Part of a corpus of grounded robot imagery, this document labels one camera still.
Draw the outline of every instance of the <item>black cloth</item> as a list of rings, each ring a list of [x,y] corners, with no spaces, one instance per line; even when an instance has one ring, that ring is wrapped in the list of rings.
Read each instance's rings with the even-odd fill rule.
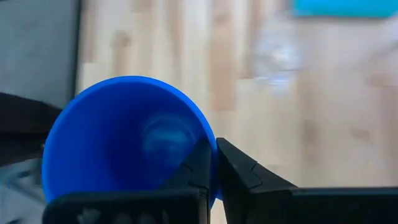
[[[0,166],[42,157],[60,112],[41,101],[0,93]]]

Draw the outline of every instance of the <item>wooden floor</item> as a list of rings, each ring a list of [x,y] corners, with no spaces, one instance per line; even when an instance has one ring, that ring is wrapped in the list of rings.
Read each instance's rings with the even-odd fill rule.
[[[253,50],[281,2],[86,0],[80,89],[120,75],[158,78],[186,93],[218,137],[299,186],[397,185],[398,50],[383,50],[390,25],[294,20],[303,66],[276,93],[254,78]],[[211,215],[225,223],[222,203]]]

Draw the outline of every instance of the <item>blue cup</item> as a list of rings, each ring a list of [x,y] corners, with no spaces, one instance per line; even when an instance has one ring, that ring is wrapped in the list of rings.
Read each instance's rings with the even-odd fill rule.
[[[200,138],[217,146],[198,107],[176,88],[147,77],[117,77],[80,93],[61,112],[45,142],[46,201],[72,192],[157,189]]]

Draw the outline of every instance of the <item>gray wall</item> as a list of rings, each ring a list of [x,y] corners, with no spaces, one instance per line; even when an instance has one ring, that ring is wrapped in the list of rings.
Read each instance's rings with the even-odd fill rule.
[[[0,0],[0,91],[63,108],[72,95],[75,0]]]

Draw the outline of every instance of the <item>teal object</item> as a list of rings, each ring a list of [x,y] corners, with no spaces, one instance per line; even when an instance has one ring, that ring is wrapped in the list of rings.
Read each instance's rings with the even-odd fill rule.
[[[296,16],[374,17],[393,16],[398,0],[293,0]]]

